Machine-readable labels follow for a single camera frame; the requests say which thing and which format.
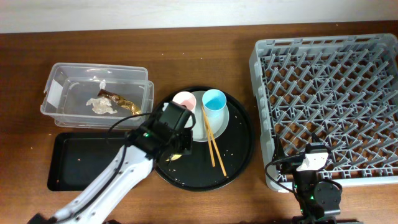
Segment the yellow bowl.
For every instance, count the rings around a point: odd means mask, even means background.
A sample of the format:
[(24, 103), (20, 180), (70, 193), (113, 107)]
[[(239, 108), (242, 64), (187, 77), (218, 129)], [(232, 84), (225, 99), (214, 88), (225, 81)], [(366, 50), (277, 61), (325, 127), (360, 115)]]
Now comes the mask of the yellow bowl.
[(181, 158), (182, 155), (181, 154), (171, 154), (165, 161), (166, 162), (171, 162), (171, 161), (175, 161), (179, 158)]

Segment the wooden chopstick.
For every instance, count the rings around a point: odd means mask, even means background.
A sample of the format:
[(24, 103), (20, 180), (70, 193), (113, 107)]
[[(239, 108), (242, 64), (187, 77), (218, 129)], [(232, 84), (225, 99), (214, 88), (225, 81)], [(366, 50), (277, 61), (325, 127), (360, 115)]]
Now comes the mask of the wooden chopstick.
[(214, 135), (213, 135), (213, 131), (212, 131), (212, 129), (211, 129), (210, 124), (209, 124), (209, 130), (210, 130), (212, 148), (215, 149), (215, 152), (216, 152), (218, 161), (219, 161), (219, 163), (220, 163), (220, 167), (221, 167), (221, 170), (222, 170), (223, 175), (224, 175), (225, 177), (227, 177), (226, 169), (225, 169), (225, 167), (224, 167), (223, 160), (222, 160), (222, 158), (221, 158), (221, 155), (220, 155), (220, 152), (219, 152), (219, 149), (218, 149), (218, 145), (217, 145), (217, 143), (216, 143), (216, 141), (215, 141), (215, 137), (214, 137)]
[(208, 140), (208, 147), (209, 147), (209, 152), (210, 152), (211, 165), (212, 165), (212, 167), (215, 167), (215, 158), (214, 158), (214, 155), (213, 155), (213, 148), (212, 148), (212, 143), (211, 143), (209, 124), (208, 124), (208, 120), (207, 120), (206, 113), (205, 113), (203, 105), (201, 106), (201, 110), (202, 110), (203, 120), (204, 120), (204, 124), (205, 124), (205, 129), (206, 129), (206, 136), (207, 136), (207, 140)]

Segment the pink cup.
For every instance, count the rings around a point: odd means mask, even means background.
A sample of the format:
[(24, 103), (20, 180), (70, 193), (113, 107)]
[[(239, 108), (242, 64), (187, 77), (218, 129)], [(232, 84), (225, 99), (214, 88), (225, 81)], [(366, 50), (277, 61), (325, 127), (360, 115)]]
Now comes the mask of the pink cup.
[(193, 95), (193, 93), (188, 91), (178, 92), (172, 99), (173, 102), (178, 103), (182, 106), (185, 106), (192, 113), (195, 112), (197, 99)]

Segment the gold snack wrapper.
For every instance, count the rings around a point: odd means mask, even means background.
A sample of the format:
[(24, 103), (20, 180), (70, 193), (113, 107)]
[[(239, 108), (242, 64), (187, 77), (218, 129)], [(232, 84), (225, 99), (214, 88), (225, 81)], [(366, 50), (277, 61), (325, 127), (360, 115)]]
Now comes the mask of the gold snack wrapper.
[(132, 115), (139, 115), (141, 114), (141, 109), (138, 107), (136, 104), (134, 104), (131, 101), (128, 101), (121, 95), (111, 93), (110, 91), (100, 89), (98, 96), (102, 96), (105, 98), (110, 99), (111, 101), (114, 101), (118, 106), (127, 109), (131, 112)]

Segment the white tissue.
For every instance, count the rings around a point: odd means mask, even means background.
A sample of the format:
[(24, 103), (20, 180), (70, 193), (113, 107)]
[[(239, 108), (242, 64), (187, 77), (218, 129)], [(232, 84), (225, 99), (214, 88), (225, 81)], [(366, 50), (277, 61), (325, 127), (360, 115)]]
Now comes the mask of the white tissue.
[[(99, 87), (100, 87), (100, 89), (105, 90), (106, 80), (100, 81)], [(90, 106), (90, 105), (92, 106), (92, 110), (96, 114), (105, 114), (105, 113), (115, 114), (118, 112), (117, 110), (114, 110), (112, 108), (112, 101), (110, 99), (102, 97), (102, 96), (98, 96), (97, 98), (90, 98), (86, 102), (86, 106)]]

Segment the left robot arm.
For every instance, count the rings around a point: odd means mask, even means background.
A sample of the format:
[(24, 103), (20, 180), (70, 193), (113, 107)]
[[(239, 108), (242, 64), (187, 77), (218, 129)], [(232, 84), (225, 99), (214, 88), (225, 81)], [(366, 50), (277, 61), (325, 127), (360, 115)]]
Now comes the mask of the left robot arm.
[(108, 215), (155, 168), (166, 152), (170, 157), (190, 152), (196, 118), (173, 101), (149, 114), (137, 129), (126, 132), (115, 158), (82, 193), (52, 217), (35, 214), (30, 223), (104, 223)]

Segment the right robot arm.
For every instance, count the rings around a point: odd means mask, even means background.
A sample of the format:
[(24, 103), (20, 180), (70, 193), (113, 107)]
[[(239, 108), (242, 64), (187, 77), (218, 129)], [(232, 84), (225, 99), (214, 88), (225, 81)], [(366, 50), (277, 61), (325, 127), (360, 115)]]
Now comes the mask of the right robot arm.
[(336, 223), (340, 214), (343, 188), (341, 184), (321, 179), (318, 171), (326, 166), (331, 150), (316, 134), (305, 145), (305, 150), (286, 156), (279, 136), (274, 138), (274, 154), (271, 165), (281, 174), (293, 177), (291, 192), (300, 205), (300, 216), (293, 223)]

